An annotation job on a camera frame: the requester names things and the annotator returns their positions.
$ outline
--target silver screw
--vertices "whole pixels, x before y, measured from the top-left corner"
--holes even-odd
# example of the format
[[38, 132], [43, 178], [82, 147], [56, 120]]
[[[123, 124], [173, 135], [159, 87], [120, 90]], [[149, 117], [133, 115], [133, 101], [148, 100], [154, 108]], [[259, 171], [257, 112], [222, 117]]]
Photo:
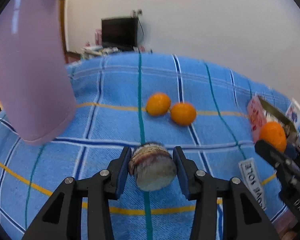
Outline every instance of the silver screw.
[[66, 184], [71, 184], [72, 182], [73, 182], [73, 178], [72, 177], [65, 178], [65, 183]]
[[199, 177], [203, 177], [204, 175], [206, 175], [205, 171], [203, 170], [197, 170], [196, 173]]
[[109, 174], [108, 170], [102, 170], [102, 171], [100, 171], [100, 175], [101, 176], [107, 176], [108, 174]]
[[241, 180], [239, 178], [237, 178], [237, 177], [232, 178], [231, 181], [234, 184], [239, 184], [241, 182]]
[[291, 181], [290, 181], [290, 183], [291, 183], [292, 185], [296, 185], [297, 182], [298, 182], [298, 181], [297, 181], [296, 178], [292, 178]]

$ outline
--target small orange citrus fruit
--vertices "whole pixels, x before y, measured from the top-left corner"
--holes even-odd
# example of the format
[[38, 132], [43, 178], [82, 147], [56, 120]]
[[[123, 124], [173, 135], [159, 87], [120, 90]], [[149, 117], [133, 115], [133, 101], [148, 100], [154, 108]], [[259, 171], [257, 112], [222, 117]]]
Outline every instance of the small orange citrus fruit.
[[197, 111], [190, 103], [176, 103], [170, 110], [171, 119], [179, 125], [190, 125], [197, 116]]
[[149, 97], [146, 111], [152, 116], [163, 115], [169, 110], [170, 105], [170, 98], [165, 93], [158, 92]]
[[286, 134], [277, 122], [264, 124], [259, 133], [259, 140], [265, 140], [280, 152], [284, 152], [287, 147]]

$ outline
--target purple container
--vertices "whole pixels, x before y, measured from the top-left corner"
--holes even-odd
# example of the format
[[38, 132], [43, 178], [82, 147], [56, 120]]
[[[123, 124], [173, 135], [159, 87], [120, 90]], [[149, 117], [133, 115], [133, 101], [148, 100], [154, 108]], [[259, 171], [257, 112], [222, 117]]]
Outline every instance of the purple container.
[[11, 0], [0, 15], [0, 101], [28, 144], [60, 135], [76, 101], [64, 67], [57, 0]]

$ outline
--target lavender tumbler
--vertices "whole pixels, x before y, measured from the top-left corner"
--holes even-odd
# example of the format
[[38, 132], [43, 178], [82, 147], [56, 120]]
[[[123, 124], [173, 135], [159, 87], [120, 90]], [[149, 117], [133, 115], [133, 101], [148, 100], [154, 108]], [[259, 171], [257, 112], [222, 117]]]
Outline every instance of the lavender tumbler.
[[57, 0], [11, 0], [0, 15], [0, 101], [20, 137], [61, 134], [76, 101], [64, 67]]

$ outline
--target purple bottle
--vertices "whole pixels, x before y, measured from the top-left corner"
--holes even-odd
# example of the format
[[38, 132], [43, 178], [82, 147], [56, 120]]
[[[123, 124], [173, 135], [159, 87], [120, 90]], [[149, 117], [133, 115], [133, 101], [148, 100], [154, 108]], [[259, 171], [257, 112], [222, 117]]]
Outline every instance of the purple bottle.
[[64, 67], [57, 0], [11, 0], [0, 15], [0, 101], [20, 137], [60, 135], [76, 101]]

